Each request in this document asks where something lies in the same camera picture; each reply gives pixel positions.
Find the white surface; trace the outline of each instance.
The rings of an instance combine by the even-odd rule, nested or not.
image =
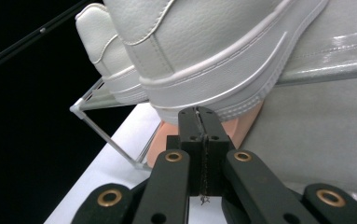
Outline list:
[[[137,105],[113,135],[134,159],[140,154],[157,128],[160,119],[149,104]],[[71,223],[76,210],[89,194],[101,185],[116,183],[133,188],[148,178],[150,172],[133,168],[112,147],[106,145],[63,198],[45,223]],[[199,198],[191,198],[189,223],[226,223],[221,210],[221,199],[211,198],[201,205]]]

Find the shoe sole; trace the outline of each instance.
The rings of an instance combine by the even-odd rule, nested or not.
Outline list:
[[[196,105],[215,111],[221,121],[242,115],[270,92],[297,39],[326,4],[282,1],[252,31],[212,58],[171,77],[142,80],[152,106],[169,123],[177,123],[180,110]]]
[[[104,85],[115,99],[125,105],[135,105],[148,99],[140,81],[140,74],[134,68],[129,67],[111,77],[102,77]]]

